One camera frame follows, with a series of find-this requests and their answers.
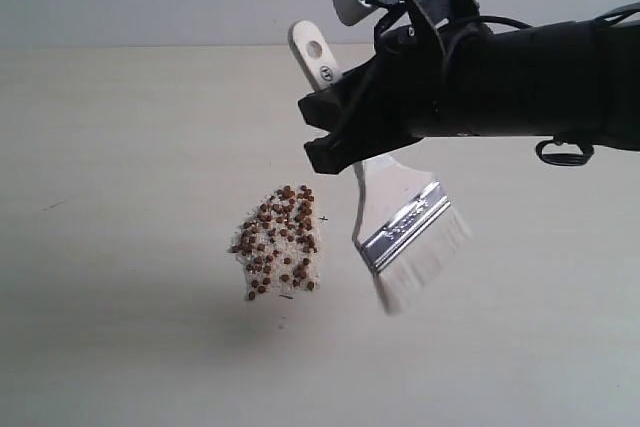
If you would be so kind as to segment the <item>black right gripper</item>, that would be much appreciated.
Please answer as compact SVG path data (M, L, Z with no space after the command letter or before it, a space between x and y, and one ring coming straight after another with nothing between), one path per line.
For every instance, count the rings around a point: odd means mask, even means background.
M417 32L403 25L377 39L374 55L325 81L320 71L300 69L311 92L298 100L304 122L331 132L304 144L312 169L337 175L349 166L410 146L448 137L445 58L449 26Z

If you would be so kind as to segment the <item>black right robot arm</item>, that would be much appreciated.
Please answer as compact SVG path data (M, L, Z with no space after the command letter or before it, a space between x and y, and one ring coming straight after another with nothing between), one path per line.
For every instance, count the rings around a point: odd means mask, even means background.
M535 137L590 154L639 147L639 26L595 19L492 34L479 25L425 46L407 27L332 87L301 99L313 169L436 137Z

